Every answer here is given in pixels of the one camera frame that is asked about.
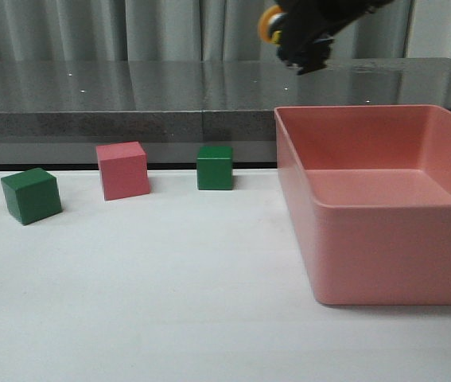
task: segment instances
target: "gray countertop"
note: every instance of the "gray countertop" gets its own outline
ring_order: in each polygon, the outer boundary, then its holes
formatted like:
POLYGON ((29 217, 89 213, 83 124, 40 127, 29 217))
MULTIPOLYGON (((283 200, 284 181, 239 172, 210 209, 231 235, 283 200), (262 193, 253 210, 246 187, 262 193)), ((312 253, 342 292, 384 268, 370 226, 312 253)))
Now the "gray countertop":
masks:
POLYGON ((150 162, 228 142, 274 161, 273 109, 431 103, 451 109, 451 60, 335 60, 305 76, 277 62, 0 62, 0 163, 93 163, 139 140, 150 162))

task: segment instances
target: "gray curtain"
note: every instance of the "gray curtain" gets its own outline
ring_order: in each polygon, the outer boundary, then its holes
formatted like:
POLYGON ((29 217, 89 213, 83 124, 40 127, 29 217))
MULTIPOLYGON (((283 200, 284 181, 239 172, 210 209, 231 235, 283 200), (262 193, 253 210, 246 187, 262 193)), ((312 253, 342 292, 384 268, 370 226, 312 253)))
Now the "gray curtain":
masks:
MULTIPOLYGON (((273 4, 0 0, 0 60, 276 60, 275 47, 256 35, 273 4)), ((397 0, 344 30, 333 56, 451 57, 434 30, 444 30, 451 46, 451 1, 397 0)))

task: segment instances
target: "pink cube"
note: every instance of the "pink cube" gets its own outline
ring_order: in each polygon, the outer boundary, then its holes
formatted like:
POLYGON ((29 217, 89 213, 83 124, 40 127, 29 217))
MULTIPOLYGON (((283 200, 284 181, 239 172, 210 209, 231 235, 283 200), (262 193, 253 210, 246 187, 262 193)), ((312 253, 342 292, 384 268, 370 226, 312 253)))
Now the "pink cube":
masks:
POLYGON ((149 193, 147 155, 138 142, 96 147, 106 201, 149 193))

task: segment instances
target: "white table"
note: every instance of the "white table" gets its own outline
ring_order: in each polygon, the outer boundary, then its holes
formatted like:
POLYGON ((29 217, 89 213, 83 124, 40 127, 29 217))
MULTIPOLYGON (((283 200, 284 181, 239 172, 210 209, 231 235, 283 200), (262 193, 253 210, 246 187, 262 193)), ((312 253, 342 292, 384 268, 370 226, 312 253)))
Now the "white table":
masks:
POLYGON ((28 226, 0 185, 0 381, 451 381, 451 307, 315 302, 276 170, 108 202, 52 173, 64 211, 28 226))

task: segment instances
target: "pink plastic bin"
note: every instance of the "pink plastic bin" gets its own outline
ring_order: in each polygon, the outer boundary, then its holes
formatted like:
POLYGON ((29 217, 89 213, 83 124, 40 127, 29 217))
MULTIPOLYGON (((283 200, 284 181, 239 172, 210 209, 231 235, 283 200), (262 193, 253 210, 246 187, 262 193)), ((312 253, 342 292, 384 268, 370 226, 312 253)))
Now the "pink plastic bin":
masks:
POLYGON ((279 107, 278 173, 317 301, 451 305, 451 112, 279 107))

